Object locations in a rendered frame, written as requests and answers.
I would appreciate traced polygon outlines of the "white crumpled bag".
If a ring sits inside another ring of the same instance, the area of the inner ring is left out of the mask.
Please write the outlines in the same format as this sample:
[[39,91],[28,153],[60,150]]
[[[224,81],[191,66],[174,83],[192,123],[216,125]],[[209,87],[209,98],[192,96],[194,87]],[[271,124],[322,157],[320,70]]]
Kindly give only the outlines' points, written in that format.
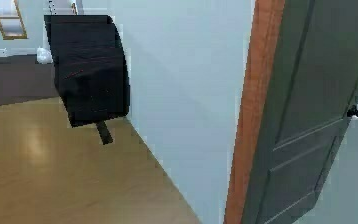
[[39,64],[51,64],[53,62],[51,52],[41,47],[37,49],[36,59]]

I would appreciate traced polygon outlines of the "grey panelled room door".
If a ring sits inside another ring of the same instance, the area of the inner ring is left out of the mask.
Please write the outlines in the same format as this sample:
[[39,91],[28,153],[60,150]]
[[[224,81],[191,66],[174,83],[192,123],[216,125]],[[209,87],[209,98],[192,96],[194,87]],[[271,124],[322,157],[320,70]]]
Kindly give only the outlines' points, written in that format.
[[315,207],[358,103],[358,0],[286,0],[241,224]]

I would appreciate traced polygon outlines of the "dark brown low cabinet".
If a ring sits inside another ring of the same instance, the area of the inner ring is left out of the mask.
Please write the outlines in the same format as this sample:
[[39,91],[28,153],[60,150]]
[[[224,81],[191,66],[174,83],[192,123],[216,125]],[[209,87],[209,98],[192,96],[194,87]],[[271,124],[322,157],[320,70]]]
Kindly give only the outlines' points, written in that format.
[[35,55],[0,57],[0,105],[57,97],[54,66]]

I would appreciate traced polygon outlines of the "orange wooden door frame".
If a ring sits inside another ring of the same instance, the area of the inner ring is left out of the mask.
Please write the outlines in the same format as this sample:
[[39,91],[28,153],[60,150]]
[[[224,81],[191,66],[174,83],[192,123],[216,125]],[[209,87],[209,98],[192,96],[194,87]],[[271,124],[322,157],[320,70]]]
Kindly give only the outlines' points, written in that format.
[[255,0],[223,224],[240,224],[286,0]]

